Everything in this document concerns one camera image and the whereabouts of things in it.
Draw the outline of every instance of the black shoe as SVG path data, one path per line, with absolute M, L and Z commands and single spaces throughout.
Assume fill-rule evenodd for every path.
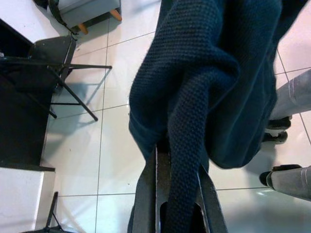
M 269 120 L 268 126 L 269 130 L 286 130 L 291 126 L 292 116 L 284 117 L 280 120 Z
M 269 133 L 264 133 L 262 142 L 275 142 L 276 144 L 283 144 L 287 140 L 287 132 L 280 132 L 278 136 L 272 136 Z

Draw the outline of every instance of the white tiled floor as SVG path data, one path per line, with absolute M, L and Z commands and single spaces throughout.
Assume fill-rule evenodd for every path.
M 57 215 L 78 233 L 124 233 L 144 160 L 128 131 L 130 87 L 153 39 L 159 0 L 122 0 L 123 22 L 110 18 L 78 40 L 73 62 L 112 65 L 79 70 L 67 83 L 99 118 L 80 106 L 56 106 L 50 119 L 42 164 L 56 168 Z M 277 87 L 311 67 L 311 2 L 281 40 L 275 60 Z M 74 101 L 62 91 L 56 101 Z M 258 176 L 272 166 L 311 164 L 311 112 L 293 116 L 283 145 L 262 144 L 244 168 L 210 176 L 230 233 L 310 232 L 311 202 L 263 188 Z

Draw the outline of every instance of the dark knit sweater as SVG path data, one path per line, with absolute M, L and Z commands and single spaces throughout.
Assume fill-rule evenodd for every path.
M 162 0 L 130 93 L 130 131 L 147 159 L 168 134 L 166 233 L 189 229 L 199 164 L 241 167 L 276 101 L 273 61 L 305 0 Z

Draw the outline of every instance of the white wall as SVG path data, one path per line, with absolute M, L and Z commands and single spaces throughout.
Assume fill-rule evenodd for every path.
M 0 167 L 0 232 L 42 229 L 50 210 L 55 172 Z
M 68 34 L 66 28 L 43 12 L 32 0 L 0 0 L 0 18 L 31 42 Z

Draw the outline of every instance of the gray pant leg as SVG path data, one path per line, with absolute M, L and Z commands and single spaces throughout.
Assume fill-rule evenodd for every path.
M 286 171 L 273 171 L 267 179 L 275 191 L 311 200 L 311 166 Z
M 311 110 L 311 69 L 290 80 L 277 91 L 271 120 Z

